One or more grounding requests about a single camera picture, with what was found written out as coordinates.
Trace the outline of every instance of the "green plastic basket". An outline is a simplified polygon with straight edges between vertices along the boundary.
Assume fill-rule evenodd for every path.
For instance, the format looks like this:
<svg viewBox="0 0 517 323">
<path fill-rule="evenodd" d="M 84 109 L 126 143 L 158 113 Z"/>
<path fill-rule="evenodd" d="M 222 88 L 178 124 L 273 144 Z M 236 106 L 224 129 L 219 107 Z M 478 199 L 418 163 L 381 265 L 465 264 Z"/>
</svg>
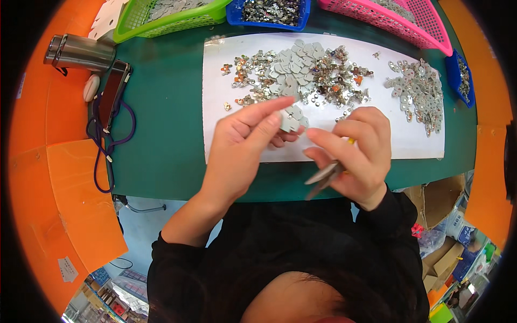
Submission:
<svg viewBox="0 0 517 323">
<path fill-rule="evenodd" d="M 157 0 L 130 0 L 118 20 L 113 40 L 121 43 L 133 37 L 152 38 L 226 21 L 225 7 L 231 0 L 214 0 L 207 5 L 161 17 L 146 23 Z"/>
</svg>

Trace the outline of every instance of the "purple lanyard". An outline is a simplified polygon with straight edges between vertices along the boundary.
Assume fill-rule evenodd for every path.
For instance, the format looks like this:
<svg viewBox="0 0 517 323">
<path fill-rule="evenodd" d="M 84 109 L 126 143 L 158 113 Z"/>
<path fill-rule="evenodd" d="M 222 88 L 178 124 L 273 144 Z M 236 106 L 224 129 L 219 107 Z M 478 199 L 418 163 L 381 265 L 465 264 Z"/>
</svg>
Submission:
<svg viewBox="0 0 517 323">
<path fill-rule="evenodd" d="M 128 142 L 133 137 L 134 130 L 135 130 L 135 127 L 136 127 L 136 119 L 135 119 L 133 110 L 131 109 L 130 106 L 128 106 L 122 100 L 122 96 L 124 95 L 124 90 L 126 89 L 126 85 L 127 85 L 127 82 L 124 82 L 122 84 L 122 86 L 121 86 L 120 93 L 118 95 L 118 99 L 115 102 L 115 106 L 113 108 L 113 116 L 112 116 L 112 118 L 115 118 L 118 115 L 118 113 L 120 112 L 120 106 L 121 105 L 127 109 L 129 114 L 131 115 L 131 121 L 132 121 L 131 132 L 129 133 L 129 135 L 127 137 L 125 137 L 122 140 L 114 141 L 113 138 L 111 137 L 110 133 L 104 132 L 102 123 L 100 122 L 100 120 L 98 118 L 98 116 L 99 116 L 99 103 L 100 103 L 100 99 L 102 97 L 102 94 L 99 94 L 97 96 L 97 98 L 94 100 L 93 106 L 92 106 L 93 117 L 91 117 L 90 120 L 88 120 L 88 123 L 86 124 L 86 134 L 88 135 L 88 138 L 92 139 L 94 141 L 94 143 L 97 145 L 97 147 L 99 147 L 99 150 L 97 152 L 97 157 L 95 159 L 95 166 L 94 166 L 94 183 L 95 183 L 95 186 L 97 187 L 97 189 L 99 191 L 101 191 L 102 193 L 111 193 L 111 191 L 113 191 L 113 188 L 115 187 L 115 179 L 113 178 L 113 166 L 112 166 L 112 161 L 113 160 L 112 160 L 110 155 L 115 150 L 115 146 L 116 145 L 120 145 L 120 144 L 123 144 L 125 142 Z M 93 123 L 95 125 L 95 135 L 91 135 L 90 132 L 88 131 L 88 128 L 90 127 L 90 124 L 92 123 L 92 121 L 93 121 Z M 102 148 L 102 136 L 103 135 L 110 142 L 108 144 L 108 146 L 106 147 L 106 149 Z M 97 182 L 97 165 L 99 164 L 100 153 L 103 153 L 104 156 L 106 157 L 107 161 L 108 161 L 108 166 L 107 166 L 107 169 L 108 169 L 108 182 L 110 182 L 110 188 L 108 190 L 103 190 L 99 186 L 99 183 Z"/>
</svg>

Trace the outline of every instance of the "person's left hand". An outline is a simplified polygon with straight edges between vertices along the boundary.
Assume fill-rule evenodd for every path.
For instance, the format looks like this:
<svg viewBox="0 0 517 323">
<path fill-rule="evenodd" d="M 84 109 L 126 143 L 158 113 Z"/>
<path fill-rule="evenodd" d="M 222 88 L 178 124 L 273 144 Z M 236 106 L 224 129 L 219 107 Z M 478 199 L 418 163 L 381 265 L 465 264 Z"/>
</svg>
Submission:
<svg viewBox="0 0 517 323">
<path fill-rule="evenodd" d="M 270 142 L 283 147 L 284 141 L 298 139 L 303 127 L 290 133 L 279 130 L 278 110 L 293 103 L 293 97 L 282 97 L 252 104 L 217 122 L 200 191 L 207 202 L 228 207 L 248 190 Z"/>
</svg>

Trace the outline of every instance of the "blue plastic tray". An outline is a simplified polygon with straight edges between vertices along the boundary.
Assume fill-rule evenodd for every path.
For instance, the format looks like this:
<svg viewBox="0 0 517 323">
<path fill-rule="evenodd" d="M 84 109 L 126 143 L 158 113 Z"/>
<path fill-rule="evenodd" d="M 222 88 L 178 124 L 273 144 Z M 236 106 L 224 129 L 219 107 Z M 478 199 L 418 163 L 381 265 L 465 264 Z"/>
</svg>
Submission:
<svg viewBox="0 0 517 323">
<path fill-rule="evenodd" d="M 469 103 L 465 100 L 463 95 L 460 92 L 460 84 L 461 84 L 461 76 L 460 76 L 460 66 L 458 65 L 458 57 L 465 63 L 467 66 L 468 75 L 470 76 L 469 84 L 470 91 L 467 94 Z M 476 97 L 474 96 L 474 84 L 472 83 L 472 73 L 470 72 L 470 68 L 467 65 L 466 60 L 458 53 L 456 49 L 452 52 L 452 56 L 445 57 L 445 68 L 447 69 L 447 83 L 449 86 L 458 94 L 460 100 L 465 102 L 467 107 L 470 109 L 476 104 Z"/>
<path fill-rule="evenodd" d="M 298 18 L 297 26 L 286 26 L 281 24 L 271 24 L 267 22 L 248 22 L 241 21 L 242 5 L 244 0 L 233 0 L 226 6 L 226 20 L 232 26 L 257 26 L 293 30 L 295 32 L 302 31 L 307 24 L 309 14 L 311 12 L 311 0 L 300 0 L 300 18 Z"/>
</svg>

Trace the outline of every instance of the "pink plastic basket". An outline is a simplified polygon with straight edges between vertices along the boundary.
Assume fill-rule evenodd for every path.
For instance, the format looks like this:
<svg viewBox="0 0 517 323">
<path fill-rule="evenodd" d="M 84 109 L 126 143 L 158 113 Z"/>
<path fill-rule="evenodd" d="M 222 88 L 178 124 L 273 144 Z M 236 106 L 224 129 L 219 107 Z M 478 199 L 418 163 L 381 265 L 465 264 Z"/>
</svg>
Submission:
<svg viewBox="0 0 517 323">
<path fill-rule="evenodd" d="M 430 0 L 394 0 L 411 11 L 417 25 L 391 10 L 368 0 L 318 0 L 320 8 L 362 20 L 389 31 L 422 49 L 439 49 L 452 55 L 452 46 L 444 24 Z"/>
</svg>

